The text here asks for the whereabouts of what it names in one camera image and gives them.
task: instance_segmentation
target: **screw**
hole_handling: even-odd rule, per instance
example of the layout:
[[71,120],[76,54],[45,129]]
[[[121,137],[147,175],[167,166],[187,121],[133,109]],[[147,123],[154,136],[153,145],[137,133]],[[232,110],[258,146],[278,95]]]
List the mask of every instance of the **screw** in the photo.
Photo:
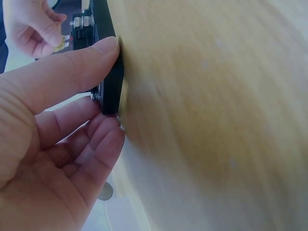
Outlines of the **screw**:
[[99,94],[99,92],[91,93],[91,99],[93,101],[100,101],[100,94]]

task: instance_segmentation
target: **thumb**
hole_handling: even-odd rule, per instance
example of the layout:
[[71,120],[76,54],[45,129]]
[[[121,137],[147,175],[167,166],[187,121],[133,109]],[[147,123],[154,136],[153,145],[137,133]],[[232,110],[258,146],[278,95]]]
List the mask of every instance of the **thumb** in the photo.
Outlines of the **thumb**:
[[115,37],[92,47],[40,59],[0,78],[0,89],[18,98],[35,115],[97,86],[119,55]]
[[59,23],[50,19],[42,9],[34,11],[28,24],[52,47],[61,44],[62,34]]

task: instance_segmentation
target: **wood grain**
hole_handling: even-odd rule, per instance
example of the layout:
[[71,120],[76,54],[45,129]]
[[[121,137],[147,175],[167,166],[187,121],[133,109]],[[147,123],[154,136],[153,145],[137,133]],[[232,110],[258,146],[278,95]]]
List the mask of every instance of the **wood grain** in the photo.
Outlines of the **wood grain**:
[[308,230],[308,4],[109,0],[143,230]]

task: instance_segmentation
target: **black mount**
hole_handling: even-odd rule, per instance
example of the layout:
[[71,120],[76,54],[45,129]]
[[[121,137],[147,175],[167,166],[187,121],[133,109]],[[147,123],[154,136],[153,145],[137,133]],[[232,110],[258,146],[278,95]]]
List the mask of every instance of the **black mount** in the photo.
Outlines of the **black mount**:
[[[89,9],[74,14],[71,22],[73,49],[92,46],[95,42],[115,36],[107,0],[90,0]],[[100,103],[104,115],[118,113],[124,78],[122,53],[103,82],[91,90],[93,100]]]

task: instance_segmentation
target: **background hand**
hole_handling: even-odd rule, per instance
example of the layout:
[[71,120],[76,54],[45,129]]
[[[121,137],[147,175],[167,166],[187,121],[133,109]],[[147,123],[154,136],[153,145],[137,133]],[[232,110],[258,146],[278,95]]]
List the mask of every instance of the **background hand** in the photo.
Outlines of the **background hand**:
[[0,230],[80,230],[116,163],[124,132],[90,98],[42,112],[109,73],[115,38],[94,46],[0,77]]
[[65,14],[55,13],[47,0],[3,0],[6,34],[26,54],[41,58],[62,42]]

